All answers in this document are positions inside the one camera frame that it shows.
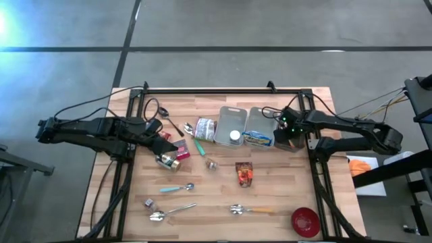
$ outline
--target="gray floor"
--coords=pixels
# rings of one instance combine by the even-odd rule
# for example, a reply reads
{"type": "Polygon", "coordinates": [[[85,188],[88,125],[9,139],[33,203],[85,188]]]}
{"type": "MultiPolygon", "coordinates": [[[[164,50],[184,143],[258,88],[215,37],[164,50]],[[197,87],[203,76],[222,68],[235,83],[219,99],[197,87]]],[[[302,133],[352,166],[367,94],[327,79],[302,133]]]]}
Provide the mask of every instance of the gray floor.
{"type": "MultiPolygon", "coordinates": [[[[122,46],[133,0],[0,3],[0,46],[122,46]]],[[[132,46],[421,46],[431,45],[432,15],[421,0],[143,1],[132,46]]],[[[39,144],[37,122],[59,109],[107,94],[120,53],[0,53],[0,143],[16,155],[56,166],[36,173],[10,242],[71,240],[95,154],[68,144],[39,144]]],[[[432,52],[130,53],[120,86],[330,86],[337,111],[403,81],[432,73],[432,52]]],[[[65,112],[77,117],[107,104],[65,112]]],[[[363,113],[374,105],[346,115],[363,113]]],[[[426,148],[409,103],[389,110],[405,151],[426,148]]],[[[400,226],[412,222],[403,181],[386,182],[388,198],[360,198],[368,235],[420,242],[400,226]]],[[[432,222],[431,210],[425,211],[432,222]]]]}

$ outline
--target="wooden tabletop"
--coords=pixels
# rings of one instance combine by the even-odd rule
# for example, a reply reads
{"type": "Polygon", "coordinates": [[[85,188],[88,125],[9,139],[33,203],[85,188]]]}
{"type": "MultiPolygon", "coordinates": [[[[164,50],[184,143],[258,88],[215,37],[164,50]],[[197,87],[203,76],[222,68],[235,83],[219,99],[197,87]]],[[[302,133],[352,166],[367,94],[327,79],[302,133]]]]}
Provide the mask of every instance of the wooden tabletop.
{"type": "MultiPolygon", "coordinates": [[[[327,105],[334,110],[328,87],[312,88],[327,105]]],[[[118,115],[126,114],[129,91],[111,97],[109,108],[118,115]]],[[[146,101],[158,98],[161,106],[169,111],[174,124],[182,129],[184,122],[195,124],[198,117],[218,119],[221,106],[241,107],[285,107],[293,94],[157,94],[147,95],[146,101]]],[[[318,110],[324,106],[315,99],[318,110]]],[[[299,109],[298,101],[291,108],[299,109]]],[[[147,117],[155,112],[149,105],[147,117]]],[[[182,139],[167,120],[162,120],[164,131],[172,134],[171,141],[182,139]]],[[[340,138],[340,132],[323,130],[324,136],[340,138]]],[[[185,134],[191,157],[181,160],[177,173],[166,170],[155,163],[148,149],[138,147],[135,158],[132,185],[128,201],[124,240],[134,241],[191,241],[191,240],[301,240],[290,223],[291,214],[299,207],[309,207],[317,212],[317,204],[306,149],[291,153],[277,148],[268,151],[251,149],[245,145],[238,149],[226,148],[202,142],[206,157],[218,162],[216,171],[205,167],[205,158],[199,155],[193,140],[185,134]],[[250,188],[238,184],[235,162],[252,162],[253,181],[250,188]],[[159,189],[195,184],[191,191],[180,190],[160,193],[159,189]],[[148,198],[153,199],[162,211],[197,203],[196,207],[169,216],[165,221],[149,220],[150,213],[142,206],[148,198]],[[244,213],[232,215],[230,205],[245,207],[270,207],[274,213],[244,213]]],[[[85,235],[90,227],[90,212],[101,178],[110,163],[105,153],[98,153],[90,179],[78,235],[85,235]]],[[[345,158],[331,158],[328,163],[336,204],[354,228],[365,235],[360,207],[354,184],[345,158]]],[[[115,166],[103,185],[94,214],[94,223],[107,208],[115,166]]],[[[327,222],[332,232],[329,210],[327,222]]],[[[117,213],[114,215],[112,232],[117,229],[117,213]]],[[[321,232],[311,240],[320,240],[321,232]]]]}

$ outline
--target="clear plastic container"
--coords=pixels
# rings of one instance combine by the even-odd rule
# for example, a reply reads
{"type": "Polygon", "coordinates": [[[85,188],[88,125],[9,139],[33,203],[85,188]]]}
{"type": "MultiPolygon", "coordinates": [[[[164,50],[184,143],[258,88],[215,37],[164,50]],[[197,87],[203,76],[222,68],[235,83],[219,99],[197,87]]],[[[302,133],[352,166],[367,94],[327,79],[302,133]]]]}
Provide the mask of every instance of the clear plastic container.
{"type": "Polygon", "coordinates": [[[243,136],[237,142],[230,138],[230,132],[237,130],[244,132],[248,112],[237,107],[222,106],[219,111],[219,121],[216,126],[215,142],[220,145],[237,147],[243,144],[243,136]]]}
{"type": "MultiPolygon", "coordinates": [[[[268,109],[264,110],[265,115],[271,117],[273,115],[273,111],[268,109]]],[[[244,143],[253,148],[259,149],[268,149],[275,144],[275,137],[273,135],[273,131],[277,128],[277,121],[275,119],[266,118],[262,112],[260,107],[252,107],[250,108],[248,123],[246,124],[246,132],[255,131],[259,132],[262,135],[271,139],[271,145],[265,146],[261,144],[257,144],[254,142],[244,141],[244,143]]]]}

